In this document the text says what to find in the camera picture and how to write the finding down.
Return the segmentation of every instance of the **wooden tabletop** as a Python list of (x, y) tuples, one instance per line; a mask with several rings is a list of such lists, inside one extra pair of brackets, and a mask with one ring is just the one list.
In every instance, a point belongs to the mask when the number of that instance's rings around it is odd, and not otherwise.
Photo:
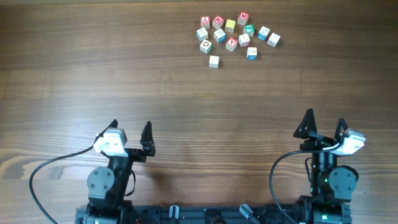
[[(398, 210), (398, 3), (212, 1), (0, 6), (0, 223), (49, 223), (28, 188), (51, 158), (83, 150), (113, 119), (129, 147), (153, 123), (156, 156), (136, 163), (134, 205), (264, 205), (271, 165), (299, 149), (292, 137), (308, 108), (318, 133), (339, 118), (366, 145), (339, 164), (360, 178), (354, 223), (395, 223)], [(200, 16), (250, 13), (246, 49), (199, 49)], [(243, 31), (236, 25), (233, 34)], [(283, 160), (274, 188), (282, 203), (309, 195), (307, 155)], [(39, 171), (34, 188), (59, 223), (88, 202), (86, 178), (107, 159), (90, 151)]]

